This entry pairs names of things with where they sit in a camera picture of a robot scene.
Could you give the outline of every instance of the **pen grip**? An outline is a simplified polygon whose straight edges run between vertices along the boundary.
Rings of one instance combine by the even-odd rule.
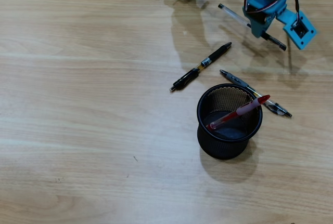
[[[249,102],[247,104],[245,104],[242,107],[239,107],[236,112],[237,115],[241,116],[244,115],[246,113],[248,113],[249,111],[252,111],[254,108],[258,107],[260,105],[260,103],[258,102],[258,98],[254,99],[252,102]]]
[[[197,76],[199,76],[199,69],[193,68],[188,73],[186,73],[184,76],[182,76],[177,82],[175,82],[173,85],[177,89],[183,89],[189,82],[194,80]]]
[[[241,80],[240,78],[237,78],[237,77],[233,76],[231,73],[228,73],[227,76],[226,76],[226,78],[227,78],[227,80],[233,82],[235,85],[239,85],[239,86],[242,86],[242,87],[249,86],[243,80]]]

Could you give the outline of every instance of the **gray pen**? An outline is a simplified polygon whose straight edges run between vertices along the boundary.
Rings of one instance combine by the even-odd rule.
[[[245,83],[243,80],[239,79],[236,76],[233,76],[231,73],[226,72],[224,70],[220,70],[220,72],[222,73],[222,75],[229,80],[230,82],[245,87],[247,89],[249,89],[250,91],[253,92],[253,94],[258,98],[258,97],[262,97],[263,94],[257,92],[255,89],[253,89],[251,86],[249,86],[249,84]],[[280,116],[287,116],[287,117],[291,117],[292,115],[283,107],[281,107],[278,103],[272,101],[271,99],[267,100],[266,103],[264,103],[264,105],[273,113],[280,115]]]

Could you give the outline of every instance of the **red pen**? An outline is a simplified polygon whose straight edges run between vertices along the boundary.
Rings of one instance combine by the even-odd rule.
[[[244,104],[243,106],[239,107],[236,111],[233,111],[220,119],[206,125],[206,128],[210,131],[216,130],[221,127],[225,122],[236,118],[238,116],[242,116],[253,109],[257,108],[258,106],[262,105],[264,102],[266,102],[270,98],[270,95],[262,96],[260,98],[254,99],[252,102],[248,102]]]

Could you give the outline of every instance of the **pen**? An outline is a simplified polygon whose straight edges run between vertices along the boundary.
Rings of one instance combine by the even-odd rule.
[[[210,124],[206,125],[206,128],[210,131],[216,130],[220,128],[224,123],[228,122],[229,120],[236,118],[238,116],[242,116],[253,109],[257,108],[258,106],[262,105],[270,98],[270,95],[262,96],[260,98],[256,98],[251,102],[244,104],[243,106],[239,107],[236,111],[233,111],[218,120],[211,122]]]
[[[212,53],[209,57],[202,60],[200,64],[197,65],[196,68],[193,68],[188,73],[186,73],[184,76],[182,76],[179,80],[177,80],[175,83],[173,83],[173,86],[170,88],[170,92],[173,92],[175,90],[181,90],[184,89],[189,82],[194,80],[197,76],[199,76],[199,73],[209,66],[212,62],[214,62],[216,59],[218,59],[222,54],[225,54],[230,48],[231,48],[231,42],[221,46],[217,51]]]
[[[245,83],[243,80],[241,80],[240,78],[232,75],[231,73],[229,72],[226,72],[224,70],[220,70],[221,74],[227,79],[229,80],[230,82],[236,84],[236,85],[239,85],[239,86],[242,86],[242,87],[245,87],[245,88],[248,88],[251,92],[253,92],[253,94],[256,96],[256,97],[261,97],[262,94],[259,93],[258,91],[256,91],[255,89],[253,89],[251,86],[249,86],[249,84]],[[264,105],[270,110],[272,111],[273,113],[277,114],[277,115],[280,115],[280,116],[287,116],[287,117],[292,117],[292,115],[285,109],[283,108],[282,106],[280,106],[278,103],[272,101],[272,100],[267,100],[266,103],[264,103]]]
[[[239,16],[238,14],[236,14],[234,11],[232,11],[231,9],[227,8],[226,6],[224,6],[223,4],[219,4],[219,8],[222,9],[223,11],[225,11],[227,14],[229,14],[231,17],[233,17],[235,20],[237,20],[240,24],[251,28],[251,24],[248,23],[244,18],[242,18],[241,16]],[[279,48],[281,48],[283,51],[285,51],[287,49],[287,46],[285,44],[283,44],[282,42],[280,42],[278,39],[270,36],[268,33],[263,32],[261,34],[261,37],[267,41],[272,42],[275,45],[278,45]]]

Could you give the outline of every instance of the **pen holder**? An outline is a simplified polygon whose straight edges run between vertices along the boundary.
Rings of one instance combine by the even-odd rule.
[[[207,90],[199,100],[198,141],[201,148],[217,159],[231,159],[240,155],[249,139],[262,122],[261,106],[226,122],[223,127],[210,132],[206,125],[251,102],[255,96],[246,88],[234,84],[216,85]]]

